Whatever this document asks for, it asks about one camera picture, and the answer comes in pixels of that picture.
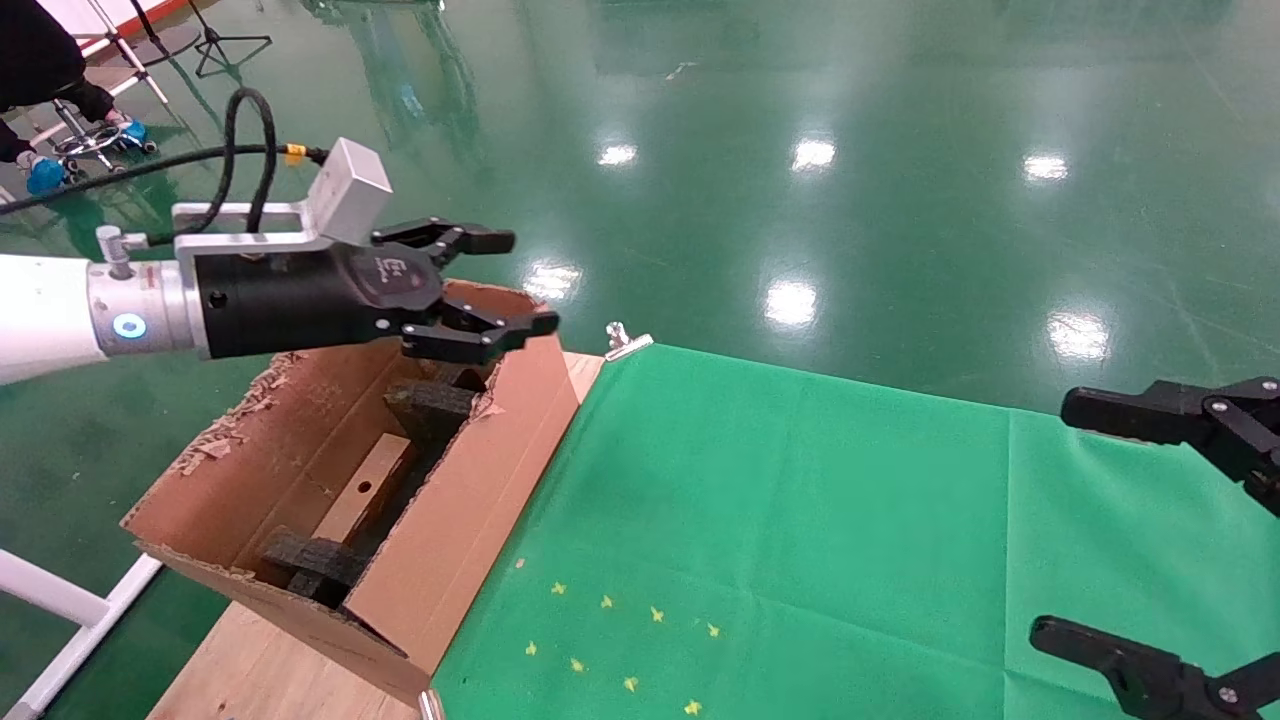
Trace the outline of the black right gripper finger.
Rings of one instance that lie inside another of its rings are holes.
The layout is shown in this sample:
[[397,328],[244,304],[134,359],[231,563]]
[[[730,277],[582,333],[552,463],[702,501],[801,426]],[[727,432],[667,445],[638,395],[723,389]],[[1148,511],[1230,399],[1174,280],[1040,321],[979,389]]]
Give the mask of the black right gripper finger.
[[1030,646],[1098,673],[1137,719],[1260,719],[1279,698],[1279,653],[1211,676],[1180,656],[1064,618],[1042,615]]
[[1188,445],[1279,515],[1279,380],[1216,388],[1156,380],[1138,395],[1076,387],[1060,418],[1073,428],[1152,445]]

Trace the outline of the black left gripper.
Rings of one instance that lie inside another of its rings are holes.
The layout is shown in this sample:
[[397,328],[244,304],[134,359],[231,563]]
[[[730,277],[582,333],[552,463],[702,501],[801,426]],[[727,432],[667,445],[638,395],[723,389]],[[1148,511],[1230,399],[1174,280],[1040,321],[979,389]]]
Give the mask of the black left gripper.
[[365,345],[399,331],[402,352],[481,366],[554,334],[561,315],[503,316],[442,299],[440,272],[460,255],[503,255],[513,231],[439,217],[372,232],[378,247],[335,243],[323,251],[195,259],[210,357]]

